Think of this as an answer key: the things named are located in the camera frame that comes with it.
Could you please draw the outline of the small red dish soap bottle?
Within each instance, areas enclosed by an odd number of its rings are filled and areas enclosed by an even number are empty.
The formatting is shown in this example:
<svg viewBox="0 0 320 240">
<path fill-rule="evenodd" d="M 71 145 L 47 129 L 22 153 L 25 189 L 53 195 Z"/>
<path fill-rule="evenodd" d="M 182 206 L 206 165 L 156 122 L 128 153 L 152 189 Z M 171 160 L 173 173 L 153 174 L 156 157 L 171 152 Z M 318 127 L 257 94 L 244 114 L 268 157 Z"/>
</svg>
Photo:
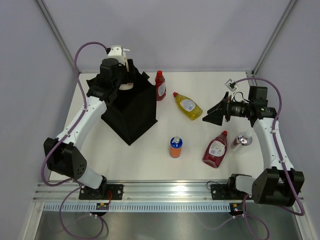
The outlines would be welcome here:
<svg viewBox="0 0 320 240">
<path fill-rule="evenodd" d="M 162 101 L 166 96 L 166 80 L 163 72 L 158 70 L 155 76 L 156 100 Z"/>
</svg>

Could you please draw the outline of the orange blue pump bottle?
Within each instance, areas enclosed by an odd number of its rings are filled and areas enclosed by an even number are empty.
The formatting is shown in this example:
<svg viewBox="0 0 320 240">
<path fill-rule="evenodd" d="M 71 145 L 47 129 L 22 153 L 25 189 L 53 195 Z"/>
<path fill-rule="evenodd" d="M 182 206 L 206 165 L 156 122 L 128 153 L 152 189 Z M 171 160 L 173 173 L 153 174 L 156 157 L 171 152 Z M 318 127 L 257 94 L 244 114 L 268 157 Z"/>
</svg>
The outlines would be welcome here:
<svg viewBox="0 0 320 240">
<path fill-rule="evenodd" d="M 181 155 L 183 140 L 179 136 L 175 136 L 170 140 L 169 154 L 172 158 L 178 158 Z"/>
</svg>

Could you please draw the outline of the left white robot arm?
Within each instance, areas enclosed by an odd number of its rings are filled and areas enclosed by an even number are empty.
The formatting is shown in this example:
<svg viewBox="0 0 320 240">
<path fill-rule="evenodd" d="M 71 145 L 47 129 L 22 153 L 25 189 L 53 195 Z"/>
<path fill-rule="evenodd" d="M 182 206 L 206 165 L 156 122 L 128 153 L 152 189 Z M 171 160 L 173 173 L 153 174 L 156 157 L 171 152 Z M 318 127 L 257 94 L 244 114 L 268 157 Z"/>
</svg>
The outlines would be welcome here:
<svg viewBox="0 0 320 240">
<path fill-rule="evenodd" d="M 81 148 L 94 124 L 117 98 L 121 85 L 135 82 L 136 72 L 131 58 L 124 63 L 115 57 L 104 59 L 99 74 L 87 81 L 89 89 L 76 117 L 56 138 L 47 138 L 43 144 L 47 168 L 76 181 L 94 199 L 107 195 L 107 179 L 88 167 Z"/>
</svg>

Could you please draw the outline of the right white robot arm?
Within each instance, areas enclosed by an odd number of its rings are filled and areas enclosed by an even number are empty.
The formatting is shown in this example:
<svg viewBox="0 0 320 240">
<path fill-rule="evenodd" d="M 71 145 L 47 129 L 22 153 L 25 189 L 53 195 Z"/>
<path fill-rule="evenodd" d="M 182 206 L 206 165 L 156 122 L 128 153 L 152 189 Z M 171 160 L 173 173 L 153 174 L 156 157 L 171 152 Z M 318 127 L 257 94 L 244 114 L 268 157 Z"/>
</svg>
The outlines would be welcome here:
<svg viewBox="0 0 320 240">
<path fill-rule="evenodd" d="M 246 193 L 256 204 L 292 207 L 305 177 L 303 172 L 294 169 L 286 154 L 279 131 L 278 111 L 268 106 L 267 93 L 267 87 L 251 86 L 248 102 L 234 101 L 226 93 L 202 120 L 221 126 L 233 116 L 247 118 L 258 138 L 263 172 L 257 178 L 232 174 L 226 186 L 228 196 L 237 199 Z"/>
</svg>

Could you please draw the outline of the cream pump lotion bottle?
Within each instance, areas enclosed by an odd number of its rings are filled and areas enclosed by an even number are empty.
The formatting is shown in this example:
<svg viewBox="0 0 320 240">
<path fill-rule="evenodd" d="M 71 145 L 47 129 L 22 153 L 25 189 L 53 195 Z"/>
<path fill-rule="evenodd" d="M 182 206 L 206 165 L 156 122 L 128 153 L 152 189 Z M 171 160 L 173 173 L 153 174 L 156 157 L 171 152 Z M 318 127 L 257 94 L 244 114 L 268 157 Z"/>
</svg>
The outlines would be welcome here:
<svg viewBox="0 0 320 240">
<path fill-rule="evenodd" d="M 129 52 L 129 49 L 123 48 L 122 49 L 122 57 L 124 60 L 124 65 L 126 67 L 125 77 L 124 81 L 122 81 L 122 84 L 120 85 L 119 89 L 121 91 L 130 90 L 134 86 L 134 62 L 132 58 L 127 57 L 127 52 Z"/>
</svg>

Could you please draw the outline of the large red dish soap bottle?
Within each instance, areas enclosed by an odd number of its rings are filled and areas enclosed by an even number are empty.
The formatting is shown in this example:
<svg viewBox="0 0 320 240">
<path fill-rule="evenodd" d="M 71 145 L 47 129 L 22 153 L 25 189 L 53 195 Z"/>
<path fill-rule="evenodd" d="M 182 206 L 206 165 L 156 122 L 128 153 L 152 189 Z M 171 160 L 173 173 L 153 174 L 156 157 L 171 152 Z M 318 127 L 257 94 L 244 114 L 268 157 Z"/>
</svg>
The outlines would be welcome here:
<svg viewBox="0 0 320 240">
<path fill-rule="evenodd" d="M 212 168 L 220 166 L 228 150 L 227 136 L 228 132 L 225 130 L 209 143 L 202 158 L 205 164 Z"/>
</svg>

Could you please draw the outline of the yellow dish soap bottle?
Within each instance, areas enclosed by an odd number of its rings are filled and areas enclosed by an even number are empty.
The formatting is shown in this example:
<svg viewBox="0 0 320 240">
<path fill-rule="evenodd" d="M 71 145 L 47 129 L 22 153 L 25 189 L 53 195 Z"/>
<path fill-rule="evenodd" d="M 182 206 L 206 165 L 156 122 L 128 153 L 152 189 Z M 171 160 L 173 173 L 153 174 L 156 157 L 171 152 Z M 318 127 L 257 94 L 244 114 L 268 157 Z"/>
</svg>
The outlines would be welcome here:
<svg viewBox="0 0 320 240">
<path fill-rule="evenodd" d="M 173 92 L 173 97 L 179 110 L 190 120 L 196 120 L 202 115 L 203 110 L 189 97 L 178 92 Z"/>
</svg>

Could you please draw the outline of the black canvas bag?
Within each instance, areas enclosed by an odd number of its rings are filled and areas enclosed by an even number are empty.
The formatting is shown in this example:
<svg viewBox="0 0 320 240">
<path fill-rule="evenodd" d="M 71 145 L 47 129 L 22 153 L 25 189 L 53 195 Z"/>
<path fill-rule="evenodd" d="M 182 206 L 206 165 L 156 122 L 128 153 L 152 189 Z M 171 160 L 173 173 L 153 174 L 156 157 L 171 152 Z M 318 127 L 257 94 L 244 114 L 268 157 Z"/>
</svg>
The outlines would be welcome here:
<svg viewBox="0 0 320 240">
<path fill-rule="evenodd" d="M 133 88 L 119 90 L 112 105 L 99 117 L 129 146 L 158 121 L 156 87 L 145 72 L 134 71 Z"/>
</svg>

